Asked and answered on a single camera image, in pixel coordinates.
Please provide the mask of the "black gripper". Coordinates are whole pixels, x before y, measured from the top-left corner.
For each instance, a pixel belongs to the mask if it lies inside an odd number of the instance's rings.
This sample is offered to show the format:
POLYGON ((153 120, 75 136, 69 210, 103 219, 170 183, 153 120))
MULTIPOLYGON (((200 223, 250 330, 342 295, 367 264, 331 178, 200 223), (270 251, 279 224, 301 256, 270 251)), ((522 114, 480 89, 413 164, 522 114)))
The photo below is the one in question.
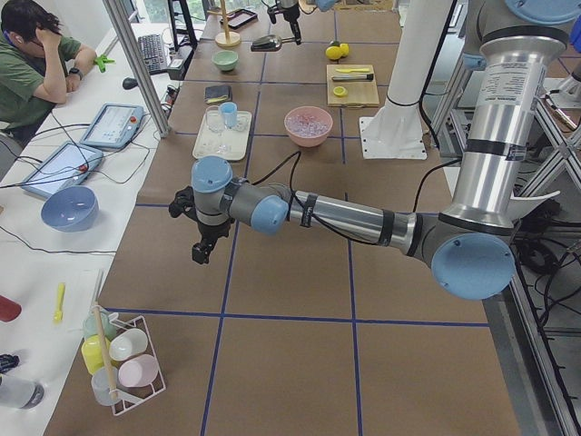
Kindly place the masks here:
POLYGON ((217 223, 211 224, 204 222, 202 213, 196 209, 191 186, 178 191, 168 209, 172 218, 183 214, 197 223, 202 238, 192 246, 192 260, 198 264, 208 264, 217 240, 229 236, 233 219, 219 218, 217 223))
POLYGON ((300 7, 298 0, 276 0, 273 5, 267 7, 267 14, 273 24, 277 22, 276 15, 282 14, 284 20, 290 24, 294 43, 296 45, 301 44, 302 39, 298 22, 300 7))

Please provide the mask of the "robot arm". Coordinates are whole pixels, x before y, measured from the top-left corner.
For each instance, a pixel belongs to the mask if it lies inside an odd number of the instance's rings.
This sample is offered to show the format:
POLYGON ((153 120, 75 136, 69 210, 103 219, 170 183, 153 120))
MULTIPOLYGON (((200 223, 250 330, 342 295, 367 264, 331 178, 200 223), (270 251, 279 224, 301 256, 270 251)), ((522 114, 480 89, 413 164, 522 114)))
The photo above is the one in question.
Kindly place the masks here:
MULTIPOLYGON (((336 1, 333 0, 315 0, 312 3, 321 10, 326 12, 331 9, 336 1)), ((276 23, 276 15, 282 15, 284 20, 290 25, 292 31, 291 41, 296 45, 301 44, 301 34, 298 20, 300 18, 300 4, 298 0, 276 0, 273 5, 267 7, 267 14, 273 24, 276 23)))
POLYGON ((468 6, 462 61, 482 71, 475 112, 450 206, 436 215, 394 213, 233 174, 227 161, 206 156, 192 183, 170 203, 201 240, 192 248, 207 263, 234 222, 274 234, 290 220, 322 225, 345 238, 391 246, 424 262, 447 292, 483 300, 511 282, 514 232, 508 205, 548 66, 566 49, 580 18, 577 1, 473 1, 468 6))

